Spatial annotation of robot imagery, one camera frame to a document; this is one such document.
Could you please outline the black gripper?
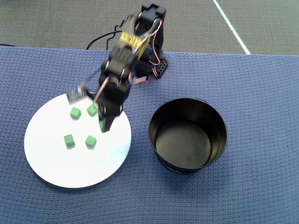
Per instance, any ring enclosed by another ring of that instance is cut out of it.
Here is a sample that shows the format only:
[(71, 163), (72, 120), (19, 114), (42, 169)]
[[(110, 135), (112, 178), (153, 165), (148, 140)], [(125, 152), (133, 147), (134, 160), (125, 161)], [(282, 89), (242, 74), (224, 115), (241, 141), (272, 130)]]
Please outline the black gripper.
[(100, 84), (94, 97), (94, 103), (98, 105), (99, 121), (103, 120), (103, 132), (108, 132), (114, 119), (123, 110), (124, 101), (130, 93), (130, 82), (119, 81), (115, 77), (107, 77)]

